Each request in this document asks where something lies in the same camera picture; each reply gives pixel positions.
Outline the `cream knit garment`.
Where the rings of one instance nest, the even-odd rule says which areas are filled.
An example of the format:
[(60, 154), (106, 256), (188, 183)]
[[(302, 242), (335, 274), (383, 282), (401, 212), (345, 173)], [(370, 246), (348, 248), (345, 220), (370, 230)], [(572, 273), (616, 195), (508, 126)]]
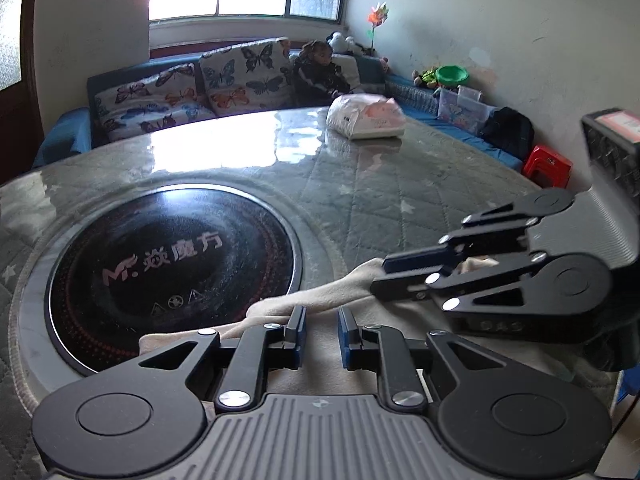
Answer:
[[(291, 295), (260, 300), (248, 308), (241, 321), (217, 325), (215, 330), (221, 339), (236, 338), (252, 326), (283, 324), (294, 307), (303, 306), (307, 309), (303, 366), (299, 370), (271, 372), (268, 391), (288, 394), (374, 393), (376, 380), (372, 373), (349, 373), (342, 365), (337, 339), (339, 307), (352, 310), (360, 324), (397, 328), (411, 339), (422, 339), (430, 330), (450, 329), (431, 301), (382, 302), (375, 298), (370, 293), (370, 286), (381, 275), (382, 260), (374, 258), (337, 281)], [(615, 404), (618, 374), (597, 370), (567, 346), (478, 337), (471, 341), (535, 370), (588, 389), (607, 408)]]

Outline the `seated child dark clothes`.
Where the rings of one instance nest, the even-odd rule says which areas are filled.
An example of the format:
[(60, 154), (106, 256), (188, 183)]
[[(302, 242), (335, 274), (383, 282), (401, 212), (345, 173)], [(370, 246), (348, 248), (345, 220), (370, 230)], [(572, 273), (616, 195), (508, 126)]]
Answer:
[(332, 58), (333, 49), (327, 42), (314, 40), (303, 46), (293, 62), (292, 76), (300, 106), (330, 106), (339, 96), (352, 92)]

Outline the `red plastic stool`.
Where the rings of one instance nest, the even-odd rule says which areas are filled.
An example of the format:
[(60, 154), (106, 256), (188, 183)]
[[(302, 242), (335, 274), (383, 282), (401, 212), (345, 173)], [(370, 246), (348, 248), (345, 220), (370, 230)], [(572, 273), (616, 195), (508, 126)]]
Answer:
[(548, 146), (537, 144), (529, 154), (523, 174), (541, 188), (566, 188), (573, 163)]

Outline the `black backpack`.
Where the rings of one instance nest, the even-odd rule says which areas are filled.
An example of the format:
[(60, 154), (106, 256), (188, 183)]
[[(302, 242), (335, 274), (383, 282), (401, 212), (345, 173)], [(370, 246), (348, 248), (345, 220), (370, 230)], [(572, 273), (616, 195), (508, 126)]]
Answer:
[(493, 110), (478, 136), (494, 148), (525, 162), (534, 147), (533, 123), (511, 107)]

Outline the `black round induction cooktop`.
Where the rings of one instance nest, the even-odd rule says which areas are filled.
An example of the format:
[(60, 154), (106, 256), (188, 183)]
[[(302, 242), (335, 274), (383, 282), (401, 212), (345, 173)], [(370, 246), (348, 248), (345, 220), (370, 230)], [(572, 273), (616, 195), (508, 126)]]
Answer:
[(163, 186), (102, 212), (66, 245), (49, 278), (47, 330), (87, 376), (137, 356), (145, 335), (238, 322), (301, 279), (298, 236), (277, 208), (230, 186)]

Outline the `clear plastic storage box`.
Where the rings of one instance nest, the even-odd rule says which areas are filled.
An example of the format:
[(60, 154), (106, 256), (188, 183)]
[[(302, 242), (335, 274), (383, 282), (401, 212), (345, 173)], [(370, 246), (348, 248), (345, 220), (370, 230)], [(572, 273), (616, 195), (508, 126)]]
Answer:
[(437, 118), (468, 133), (479, 133), (494, 110), (476, 99), (439, 88)]

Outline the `green plastic bowl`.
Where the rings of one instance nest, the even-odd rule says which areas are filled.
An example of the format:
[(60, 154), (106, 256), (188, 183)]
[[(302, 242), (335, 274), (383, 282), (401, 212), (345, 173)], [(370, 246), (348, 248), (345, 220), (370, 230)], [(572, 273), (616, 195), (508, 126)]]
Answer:
[(469, 72), (459, 65), (443, 65), (435, 70), (438, 83), (443, 87), (464, 86), (469, 80)]

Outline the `white plush toy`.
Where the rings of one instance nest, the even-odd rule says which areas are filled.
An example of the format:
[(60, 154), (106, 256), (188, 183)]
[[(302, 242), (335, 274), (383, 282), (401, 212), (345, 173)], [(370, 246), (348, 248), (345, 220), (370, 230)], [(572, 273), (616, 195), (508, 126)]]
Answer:
[(363, 46), (356, 43), (352, 36), (344, 36), (341, 32), (334, 32), (326, 38), (326, 42), (331, 47), (334, 54), (341, 55), (364, 55)]

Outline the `colourful pinwheel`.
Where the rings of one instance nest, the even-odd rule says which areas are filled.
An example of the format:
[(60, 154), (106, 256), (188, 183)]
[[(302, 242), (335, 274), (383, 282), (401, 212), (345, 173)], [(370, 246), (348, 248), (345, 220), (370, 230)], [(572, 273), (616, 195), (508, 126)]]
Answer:
[(370, 24), (370, 30), (368, 31), (368, 37), (370, 39), (370, 49), (374, 50), (375, 32), (382, 26), (388, 19), (388, 6), (385, 2), (378, 3), (376, 6), (372, 6), (367, 21)]

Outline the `blue corner sofa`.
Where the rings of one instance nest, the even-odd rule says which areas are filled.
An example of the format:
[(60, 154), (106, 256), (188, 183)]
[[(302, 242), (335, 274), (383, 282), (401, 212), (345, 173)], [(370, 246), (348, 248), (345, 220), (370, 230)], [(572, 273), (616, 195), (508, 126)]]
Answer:
[(44, 138), (34, 164), (46, 166), (87, 153), (108, 142), (129, 139), (239, 114), (328, 106), (338, 90), (377, 93), (394, 99), (402, 111), (518, 171), (530, 150), (530, 137), (516, 131), (472, 133), (438, 119), (436, 92), (390, 72), (387, 58), (333, 53), (330, 79), (298, 62), (285, 38), (235, 44), (91, 76), (86, 107), (63, 114)]

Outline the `butterfly cushion right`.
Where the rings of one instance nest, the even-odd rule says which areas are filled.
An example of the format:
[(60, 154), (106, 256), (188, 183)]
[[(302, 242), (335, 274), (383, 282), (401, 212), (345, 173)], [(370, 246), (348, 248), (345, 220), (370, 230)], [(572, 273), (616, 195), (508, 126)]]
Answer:
[(268, 38), (204, 53), (206, 98), (218, 117), (295, 105), (290, 40)]

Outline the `butterfly cushion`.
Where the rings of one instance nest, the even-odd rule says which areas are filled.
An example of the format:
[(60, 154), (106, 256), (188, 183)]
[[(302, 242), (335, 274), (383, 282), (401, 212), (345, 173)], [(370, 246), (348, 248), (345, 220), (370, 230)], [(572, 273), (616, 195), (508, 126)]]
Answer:
[(215, 118), (198, 91), (193, 63), (103, 90), (94, 105), (110, 142)]
[(206, 98), (218, 117), (295, 105), (290, 40), (268, 38), (204, 53)]

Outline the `butterfly cushion left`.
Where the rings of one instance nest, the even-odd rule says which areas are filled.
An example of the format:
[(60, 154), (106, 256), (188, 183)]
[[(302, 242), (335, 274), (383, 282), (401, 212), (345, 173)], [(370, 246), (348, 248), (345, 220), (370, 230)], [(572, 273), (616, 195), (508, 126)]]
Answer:
[(103, 90), (94, 105), (110, 142), (215, 118), (198, 91), (193, 63)]

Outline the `dark wooden door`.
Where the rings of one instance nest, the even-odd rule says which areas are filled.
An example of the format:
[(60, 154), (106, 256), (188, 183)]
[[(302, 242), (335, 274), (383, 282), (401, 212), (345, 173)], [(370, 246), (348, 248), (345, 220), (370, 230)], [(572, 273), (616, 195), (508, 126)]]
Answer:
[(35, 71), (36, 0), (1, 0), (1, 181), (28, 171), (43, 140)]

